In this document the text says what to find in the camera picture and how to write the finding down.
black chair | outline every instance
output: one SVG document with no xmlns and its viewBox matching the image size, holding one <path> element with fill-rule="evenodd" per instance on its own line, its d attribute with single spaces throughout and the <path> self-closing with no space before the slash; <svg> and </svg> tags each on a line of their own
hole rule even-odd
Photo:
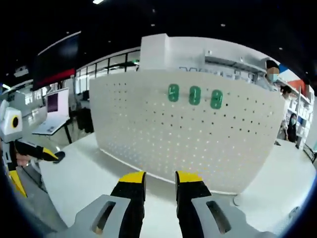
<svg viewBox="0 0 317 238">
<path fill-rule="evenodd" d="M 88 101 L 89 99 L 89 90 L 83 92 L 83 100 Z"/>
</svg>

person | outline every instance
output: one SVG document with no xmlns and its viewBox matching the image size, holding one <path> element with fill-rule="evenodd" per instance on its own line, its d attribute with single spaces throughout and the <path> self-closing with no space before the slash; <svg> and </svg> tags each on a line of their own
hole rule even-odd
<svg viewBox="0 0 317 238">
<path fill-rule="evenodd" d="M 288 123 L 287 135 L 288 141 L 295 143 L 297 141 L 296 135 L 296 114 L 292 113 L 291 118 Z"/>
<path fill-rule="evenodd" d="M 31 157 L 27 156 L 27 155 L 21 155 L 17 151 L 15 151 L 15 153 L 16 153 L 17 164 L 19 166 L 22 166 L 22 167 L 27 166 L 29 161 L 31 160 Z M 0 138 L 0 155 L 2 156 L 2 141 L 1 141 L 1 138 Z"/>
<path fill-rule="evenodd" d="M 256 85 L 269 91 L 278 91 L 275 82 L 279 76 L 279 66 L 272 60 L 266 61 L 266 75 L 255 82 Z"/>
<path fill-rule="evenodd" d="M 277 138 L 282 140 L 288 139 L 288 132 L 287 132 L 288 126 L 286 123 L 286 116 L 288 113 L 289 102 L 287 101 L 287 99 L 289 98 L 289 95 L 291 92 L 292 92 L 292 89 L 289 86 L 287 85 L 281 86 L 281 93 L 282 93 L 282 97 L 285 100 L 285 104 L 284 104 L 284 110 L 283 110 L 283 119 L 281 122 L 280 130 L 279 130 Z"/>
</svg>

window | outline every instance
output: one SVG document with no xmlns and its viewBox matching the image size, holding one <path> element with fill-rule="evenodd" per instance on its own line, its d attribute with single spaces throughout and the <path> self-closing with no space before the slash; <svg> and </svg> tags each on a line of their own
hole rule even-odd
<svg viewBox="0 0 317 238">
<path fill-rule="evenodd" d="M 24 95 L 25 95 L 25 105 L 28 105 L 33 102 L 33 95 L 31 92 L 25 93 Z"/>
<path fill-rule="evenodd" d="M 109 66 L 125 63 L 125 55 L 126 54 L 110 58 Z"/>
<path fill-rule="evenodd" d="M 80 72 L 76 72 L 76 79 L 75 79 L 75 93 L 80 94 Z"/>
<path fill-rule="evenodd" d="M 87 68 L 87 90 L 89 90 L 90 80 L 95 78 L 95 67 L 96 65 L 94 64 L 94 65 L 88 66 Z"/>
<path fill-rule="evenodd" d="M 80 93 L 87 90 L 87 68 L 83 68 L 80 71 Z"/>
<path fill-rule="evenodd" d="M 41 88 L 41 91 L 42 91 L 42 96 L 45 97 L 48 92 L 48 89 L 44 87 L 44 88 Z"/>
<path fill-rule="evenodd" d="M 36 90 L 36 91 L 33 92 L 33 93 L 34 93 L 34 98 L 35 98 L 35 100 L 41 100 L 41 98 L 42 98 L 42 91 L 41 91 L 41 89 Z"/>
<path fill-rule="evenodd" d="M 97 63 L 97 74 L 96 74 L 97 78 L 108 74 L 108 61 L 109 59 L 105 59 Z"/>
<path fill-rule="evenodd" d="M 136 71 L 139 67 L 140 51 L 128 53 L 127 71 Z"/>
<path fill-rule="evenodd" d="M 109 69 L 109 74 L 124 73 L 124 66 L 114 66 Z"/>
</svg>

green clip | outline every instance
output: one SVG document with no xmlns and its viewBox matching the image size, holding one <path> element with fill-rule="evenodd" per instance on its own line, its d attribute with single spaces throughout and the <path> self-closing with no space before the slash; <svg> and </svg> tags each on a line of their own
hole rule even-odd
<svg viewBox="0 0 317 238">
<path fill-rule="evenodd" d="M 220 90 L 213 90 L 211 93 L 210 106 L 212 109 L 220 109 L 222 104 L 222 92 Z"/>
<path fill-rule="evenodd" d="M 201 89 L 197 86 L 191 86 L 189 89 L 189 103 L 191 105 L 198 105 L 200 103 Z"/>
<path fill-rule="evenodd" d="M 168 99 L 170 102 L 177 102 L 179 98 L 179 86 L 177 84 L 170 84 L 168 87 Z"/>
</svg>

white counter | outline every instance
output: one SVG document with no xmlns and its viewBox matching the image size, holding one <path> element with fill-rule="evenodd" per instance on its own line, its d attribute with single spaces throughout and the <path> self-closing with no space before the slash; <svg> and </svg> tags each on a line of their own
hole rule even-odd
<svg viewBox="0 0 317 238">
<path fill-rule="evenodd" d="M 259 231 L 275 231 L 294 206 L 306 198 L 316 171 L 295 144 L 279 141 L 264 167 L 241 194 L 247 222 Z M 76 213 L 102 194 L 110 194 L 120 177 L 134 170 L 101 152 L 91 134 L 64 148 L 59 164 L 40 162 L 50 198 L 70 227 Z M 141 238 L 181 238 L 176 217 L 175 185 L 147 176 Z"/>
</svg>

